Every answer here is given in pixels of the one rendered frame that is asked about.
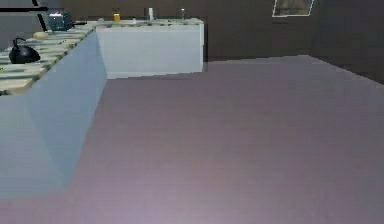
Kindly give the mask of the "pale blue kitchen counter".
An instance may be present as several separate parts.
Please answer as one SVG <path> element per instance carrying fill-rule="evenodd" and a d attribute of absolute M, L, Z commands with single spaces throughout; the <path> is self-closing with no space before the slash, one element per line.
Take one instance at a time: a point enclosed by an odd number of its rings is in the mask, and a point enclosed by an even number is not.
<path fill-rule="evenodd" d="M 200 72 L 204 24 L 192 18 L 90 21 L 0 53 L 0 199 L 64 189 L 109 80 Z"/>

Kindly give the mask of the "black kettle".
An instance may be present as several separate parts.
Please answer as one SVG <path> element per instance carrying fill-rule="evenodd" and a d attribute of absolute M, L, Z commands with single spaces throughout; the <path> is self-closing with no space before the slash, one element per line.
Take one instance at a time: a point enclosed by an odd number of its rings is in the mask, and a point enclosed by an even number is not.
<path fill-rule="evenodd" d="M 9 59 L 12 64 L 26 64 L 39 61 L 41 59 L 39 53 L 30 46 L 19 45 L 18 41 L 21 37 L 13 40 L 13 47 L 9 52 Z"/>

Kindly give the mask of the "white framed wall picture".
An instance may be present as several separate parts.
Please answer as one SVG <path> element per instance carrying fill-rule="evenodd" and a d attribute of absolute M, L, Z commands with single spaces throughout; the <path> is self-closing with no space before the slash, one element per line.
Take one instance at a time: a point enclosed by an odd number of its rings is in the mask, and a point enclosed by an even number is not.
<path fill-rule="evenodd" d="M 300 17 L 311 14 L 314 0 L 275 0 L 273 17 Z"/>

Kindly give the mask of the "black wall shelf bracket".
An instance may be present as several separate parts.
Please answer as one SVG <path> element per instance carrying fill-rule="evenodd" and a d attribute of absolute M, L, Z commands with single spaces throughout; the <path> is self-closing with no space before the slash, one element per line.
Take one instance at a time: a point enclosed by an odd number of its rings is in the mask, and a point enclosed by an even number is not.
<path fill-rule="evenodd" d="M 43 13 L 49 11 L 47 6 L 42 6 L 38 0 L 31 0 L 32 5 L 28 7 L 0 7 L 0 13 L 36 13 L 39 24 L 43 31 L 47 31 L 46 22 L 43 19 Z"/>

